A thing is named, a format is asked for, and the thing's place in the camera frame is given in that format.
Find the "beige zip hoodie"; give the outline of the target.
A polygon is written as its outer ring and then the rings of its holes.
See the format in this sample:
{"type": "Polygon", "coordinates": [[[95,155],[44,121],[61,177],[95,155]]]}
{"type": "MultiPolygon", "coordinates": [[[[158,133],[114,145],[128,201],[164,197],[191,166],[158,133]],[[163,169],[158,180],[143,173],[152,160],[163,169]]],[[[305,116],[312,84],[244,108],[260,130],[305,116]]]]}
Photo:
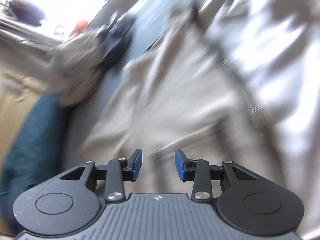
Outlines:
{"type": "Polygon", "coordinates": [[[133,192],[188,192],[174,150],[231,160],[298,195],[319,239],[319,0],[207,0],[176,7],[123,69],[79,154],[105,164],[143,151],[133,192]]]}

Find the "blue duvet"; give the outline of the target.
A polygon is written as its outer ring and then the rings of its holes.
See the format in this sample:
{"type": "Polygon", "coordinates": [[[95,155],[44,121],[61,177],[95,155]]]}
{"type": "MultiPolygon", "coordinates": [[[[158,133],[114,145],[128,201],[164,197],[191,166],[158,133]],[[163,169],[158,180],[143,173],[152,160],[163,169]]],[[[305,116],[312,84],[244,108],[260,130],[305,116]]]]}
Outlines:
{"type": "Polygon", "coordinates": [[[1,171],[1,214],[10,234],[19,233],[12,207],[16,198],[58,175],[71,107],[62,107],[52,92],[44,92],[27,116],[1,171]]]}

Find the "folded beige garment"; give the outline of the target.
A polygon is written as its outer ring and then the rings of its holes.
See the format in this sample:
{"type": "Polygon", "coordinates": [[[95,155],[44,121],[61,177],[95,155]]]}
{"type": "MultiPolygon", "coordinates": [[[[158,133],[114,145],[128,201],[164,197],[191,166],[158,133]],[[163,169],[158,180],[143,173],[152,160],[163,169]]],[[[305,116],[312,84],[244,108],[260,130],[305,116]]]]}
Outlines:
{"type": "Polygon", "coordinates": [[[104,30],[101,27],[73,36],[49,51],[49,88],[61,106],[77,105],[96,90],[103,73],[104,30]]]}

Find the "dark furry garment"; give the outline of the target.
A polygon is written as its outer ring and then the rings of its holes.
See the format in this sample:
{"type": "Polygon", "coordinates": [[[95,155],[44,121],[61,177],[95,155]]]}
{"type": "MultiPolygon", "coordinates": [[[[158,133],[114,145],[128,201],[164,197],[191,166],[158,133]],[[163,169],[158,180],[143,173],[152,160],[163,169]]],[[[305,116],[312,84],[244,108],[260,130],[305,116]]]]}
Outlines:
{"type": "Polygon", "coordinates": [[[132,13],[118,14],[116,11],[108,26],[100,28],[100,50],[103,57],[100,68],[105,72],[115,66],[128,50],[136,16],[132,13]]]}

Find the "cream carved headboard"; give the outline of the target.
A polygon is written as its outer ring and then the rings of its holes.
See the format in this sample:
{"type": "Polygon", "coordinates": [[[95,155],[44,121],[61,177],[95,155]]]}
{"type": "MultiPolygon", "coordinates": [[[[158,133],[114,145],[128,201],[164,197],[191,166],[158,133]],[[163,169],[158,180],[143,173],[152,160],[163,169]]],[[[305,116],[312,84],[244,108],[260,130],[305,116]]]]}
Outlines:
{"type": "Polygon", "coordinates": [[[1,72],[1,161],[46,89],[47,84],[34,77],[9,70],[1,72]]]}

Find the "orange item on windowsill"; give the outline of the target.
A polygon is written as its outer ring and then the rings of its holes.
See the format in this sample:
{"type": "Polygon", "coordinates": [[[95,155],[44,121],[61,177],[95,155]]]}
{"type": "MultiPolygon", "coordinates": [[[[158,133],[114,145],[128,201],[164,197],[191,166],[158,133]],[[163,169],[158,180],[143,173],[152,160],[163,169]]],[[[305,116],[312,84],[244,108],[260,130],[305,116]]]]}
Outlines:
{"type": "Polygon", "coordinates": [[[81,20],[79,21],[74,28],[74,33],[76,35],[79,35],[80,33],[82,33],[88,26],[88,21],[87,20],[81,20]]]}

